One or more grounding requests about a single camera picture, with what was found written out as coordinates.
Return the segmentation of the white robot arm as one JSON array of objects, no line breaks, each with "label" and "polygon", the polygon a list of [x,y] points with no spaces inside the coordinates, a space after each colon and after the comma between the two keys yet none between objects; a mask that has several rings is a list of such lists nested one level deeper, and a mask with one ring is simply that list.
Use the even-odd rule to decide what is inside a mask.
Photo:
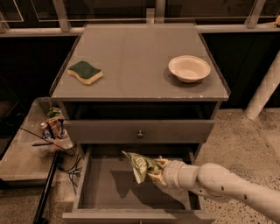
[{"label": "white robot arm", "polygon": [[178,160],[157,159],[161,171],[148,175],[164,186],[189,190],[198,195],[238,200],[280,223],[280,192],[251,183],[218,164],[189,165]]}]

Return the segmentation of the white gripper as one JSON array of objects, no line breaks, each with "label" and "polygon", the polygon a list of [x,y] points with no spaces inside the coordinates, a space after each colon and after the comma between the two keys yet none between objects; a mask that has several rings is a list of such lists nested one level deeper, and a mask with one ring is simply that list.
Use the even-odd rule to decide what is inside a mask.
[{"label": "white gripper", "polygon": [[155,158],[154,161],[161,167],[164,168],[163,173],[152,174],[149,173],[148,176],[155,182],[168,186],[175,189],[185,189],[181,178],[179,177],[180,172],[186,166],[182,161],[169,160],[166,158]]}]

